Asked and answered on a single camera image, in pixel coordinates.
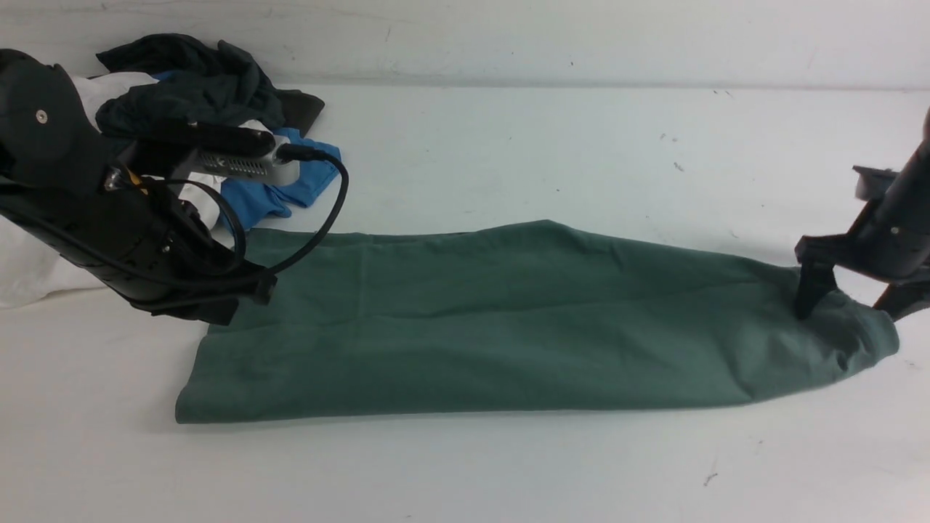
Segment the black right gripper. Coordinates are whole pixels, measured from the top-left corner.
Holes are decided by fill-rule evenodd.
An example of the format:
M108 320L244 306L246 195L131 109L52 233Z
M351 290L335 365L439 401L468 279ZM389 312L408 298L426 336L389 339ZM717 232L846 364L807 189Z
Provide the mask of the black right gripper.
M884 198L865 202L840 235L803 236L795 247L800 279L793 312L810 317L839 289L835 265L887 283L874 302L894 322L929 308L929 117L921 143Z

